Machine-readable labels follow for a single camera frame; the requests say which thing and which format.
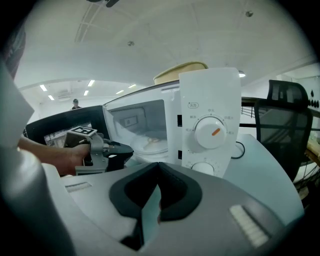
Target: black office chair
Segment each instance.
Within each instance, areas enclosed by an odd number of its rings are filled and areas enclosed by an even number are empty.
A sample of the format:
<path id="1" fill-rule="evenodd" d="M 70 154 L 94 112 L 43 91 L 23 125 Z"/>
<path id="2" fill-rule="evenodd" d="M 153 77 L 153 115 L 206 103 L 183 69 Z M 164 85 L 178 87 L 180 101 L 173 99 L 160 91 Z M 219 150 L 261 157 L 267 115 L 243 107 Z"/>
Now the black office chair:
<path id="1" fill-rule="evenodd" d="M 275 84 L 270 83 L 268 99 L 260 99 L 254 105 L 256 138 L 293 181 L 304 157 L 313 116 L 300 84 Z"/>

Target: microwave oven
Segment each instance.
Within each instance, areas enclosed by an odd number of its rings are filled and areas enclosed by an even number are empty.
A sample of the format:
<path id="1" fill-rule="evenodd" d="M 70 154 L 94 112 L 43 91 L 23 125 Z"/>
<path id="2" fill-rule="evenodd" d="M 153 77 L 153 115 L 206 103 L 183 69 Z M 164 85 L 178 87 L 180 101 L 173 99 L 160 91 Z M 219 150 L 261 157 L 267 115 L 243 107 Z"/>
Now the microwave oven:
<path id="1" fill-rule="evenodd" d="M 179 74 L 103 105 L 112 141 L 132 147 L 132 161 L 166 162 L 223 177 L 241 113 L 236 68 Z"/>

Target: human arm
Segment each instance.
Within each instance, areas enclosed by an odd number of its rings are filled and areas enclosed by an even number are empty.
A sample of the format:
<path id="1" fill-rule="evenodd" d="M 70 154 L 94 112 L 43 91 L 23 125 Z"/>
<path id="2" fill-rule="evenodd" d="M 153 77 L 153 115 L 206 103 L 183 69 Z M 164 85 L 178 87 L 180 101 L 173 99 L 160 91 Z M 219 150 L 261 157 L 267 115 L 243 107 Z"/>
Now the human arm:
<path id="1" fill-rule="evenodd" d="M 83 158 L 90 150 L 89 144 L 57 148 L 36 143 L 26 137 L 19 140 L 18 147 L 33 153 L 41 163 L 54 165 L 60 175 L 75 175 L 75 167 L 83 165 Z"/>

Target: white table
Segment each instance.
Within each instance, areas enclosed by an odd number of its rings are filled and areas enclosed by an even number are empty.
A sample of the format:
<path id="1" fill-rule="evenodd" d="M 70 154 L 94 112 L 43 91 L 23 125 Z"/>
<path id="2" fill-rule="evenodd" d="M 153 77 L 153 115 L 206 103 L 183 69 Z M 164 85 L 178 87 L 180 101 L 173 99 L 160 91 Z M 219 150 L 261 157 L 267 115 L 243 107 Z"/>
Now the white table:
<path id="1" fill-rule="evenodd" d="M 223 178 L 269 207 L 284 225 L 303 216 L 299 194 L 277 160 L 250 134 L 238 134 L 237 141 L 245 154 L 230 160 Z"/>

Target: mesh chair back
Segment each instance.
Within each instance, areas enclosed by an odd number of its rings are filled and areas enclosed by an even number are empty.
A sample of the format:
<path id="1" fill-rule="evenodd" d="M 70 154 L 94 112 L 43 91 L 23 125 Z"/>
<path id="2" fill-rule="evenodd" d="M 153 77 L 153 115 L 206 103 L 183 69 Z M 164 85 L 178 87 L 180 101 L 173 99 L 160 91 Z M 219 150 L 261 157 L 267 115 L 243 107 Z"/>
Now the mesh chair back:
<path id="1" fill-rule="evenodd" d="M 296 82 L 269 80 L 267 100 L 292 103 L 295 108 L 308 107 L 308 95 L 302 85 Z"/>
<path id="2" fill-rule="evenodd" d="M 302 162 L 312 126 L 308 108 L 292 103 L 260 99 L 254 106 L 256 137 L 293 181 Z"/>

